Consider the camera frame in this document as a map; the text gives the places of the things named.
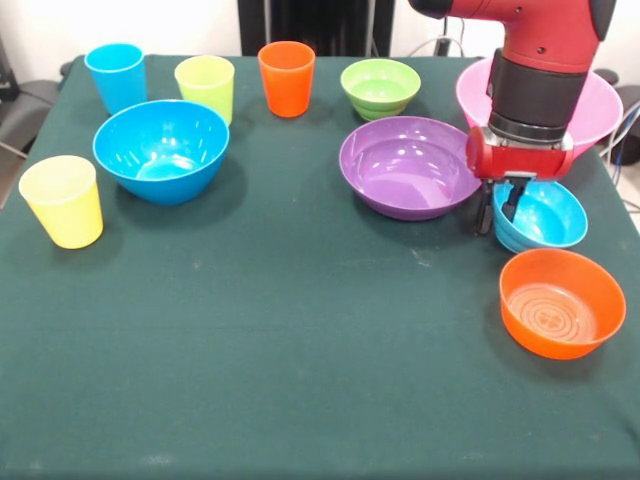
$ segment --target cup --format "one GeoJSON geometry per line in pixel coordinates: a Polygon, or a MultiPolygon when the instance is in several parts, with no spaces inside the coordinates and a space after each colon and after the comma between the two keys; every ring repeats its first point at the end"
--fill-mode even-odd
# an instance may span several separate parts
{"type": "Polygon", "coordinates": [[[144,53],[135,45],[103,45],[89,52],[84,63],[111,115],[147,101],[144,53]]]}
{"type": "Polygon", "coordinates": [[[22,174],[18,190],[59,247],[86,247],[102,234],[96,169],[89,160],[73,155],[41,160],[22,174]]]}
{"type": "Polygon", "coordinates": [[[176,67],[174,75],[184,100],[215,110],[231,124],[235,68],[229,60],[212,55],[191,57],[176,67]]]}
{"type": "Polygon", "coordinates": [[[271,113],[297,117],[309,108],[316,54],[299,42],[273,42],[258,52],[262,83],[271,113]]]}

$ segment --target blue bowl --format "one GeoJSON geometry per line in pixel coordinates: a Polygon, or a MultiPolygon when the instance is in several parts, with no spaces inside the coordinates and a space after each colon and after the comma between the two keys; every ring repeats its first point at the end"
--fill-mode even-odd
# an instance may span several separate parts
{"type": "Polygon", "coordinates": [[[502,213],[513,186],[493,190],[494,229],[500,243],[514,253],[532,248],[569,248],[587,234],[587,214],[578,199],[557,182],[529,182],[511,223],[502,213]]]}
{"type": "Polygon", "coordinates": [[[177,205],[209,185],[228,145],[229,127],[215,111],[183,100],[158,100],[104,122],[93,139],[93,154],[134,195],[177,205]]]}

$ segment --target orange bowl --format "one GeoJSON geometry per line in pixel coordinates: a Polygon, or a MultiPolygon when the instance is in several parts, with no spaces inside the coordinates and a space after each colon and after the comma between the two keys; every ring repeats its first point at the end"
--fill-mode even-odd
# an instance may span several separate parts
{"type": "Polygon", "coordinates": [[[554,248],[528,250],[504,266],[500,306],[509,334],[554,360],[589,354],[616,334],[626,314],[624,293],[604,268],[554,248]]]}

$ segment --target green tablecloth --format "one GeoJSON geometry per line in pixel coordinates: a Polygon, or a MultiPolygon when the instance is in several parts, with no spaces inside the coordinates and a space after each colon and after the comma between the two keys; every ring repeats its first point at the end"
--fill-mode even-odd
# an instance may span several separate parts
{"type": "MultiPolygon", "coordinates": [[[[148,57],[152,99],[177,98],[179,61],[148,57]]],[[[17,191],[0,215],[0,476],[640,478],[640,242],[595,154],[565,179],[589,214],[576,250],[617,277],[627,322],[552,362],[503,328],[510,255],[472,235],[473,202],[401,223],[343,181],[353,59],[318,59],[293,120],[267,111],[254,58],[233,61],[231,146],[202,197],[153,206],[99,168],[106,228],[82,251],[17,191]]],[[[408,63],[406,113],[465,128],[469,61],[408,63]]],[[[76,61],[29,162],[93,158],[106,118],[76,61]]]]}

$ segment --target bowl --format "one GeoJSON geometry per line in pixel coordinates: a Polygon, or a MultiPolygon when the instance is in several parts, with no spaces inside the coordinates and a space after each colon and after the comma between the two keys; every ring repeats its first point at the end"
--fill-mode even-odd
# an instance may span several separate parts
{"type": "Polygon", "coordinates": [[[345,68],[340,83],[353,108],[370,121],[402,112],[420,90],[420,75],[396,60],[371,58],[345,68]]]}
{"type": "MultiPolygon", "coordinates": [[[[489,122],[492,101],[486,89],[492,62],[492,58],[480,60],[458,77],[456,96],[469,128],[489,122]]],[[[573,138],[575,157],[609,135],[620,123],[622,110],[622,102],[613,87],[589,72],[567,129],[573,138]]]]}
{"type": "Polygon", "coordinates": [[[467,135],[423,117],[389,117],[354,130],[340,149],[340,170],[355,193],[397,220],[429,220],[480,186],[467,168],[467,135]]]}
{"type": "Polygon", "coordinates": [[[542,357],[583,357],[613,337],[626,315],[624,293],[600,265],[567,250],[513,257],[500,275],[502,319],[521,346],[542,357]]]}
{"type": "Polygon", "coordinates": [[[493,189],[494,230],[500,243],[514,253],[531,248],[569,248],[584,239],[589,228],[580,201],[557,182],[529,182],[513,222],[502,205],[513,186],[498,184],[493,189]]]}
{"type": "Polygon", "coordinates": [[[229,128],[215,111],[184,100],[157,100],[104,122],[93,139],[93,154],[134,195],[177,205],[209,185],[228,145],[229,128]]]}

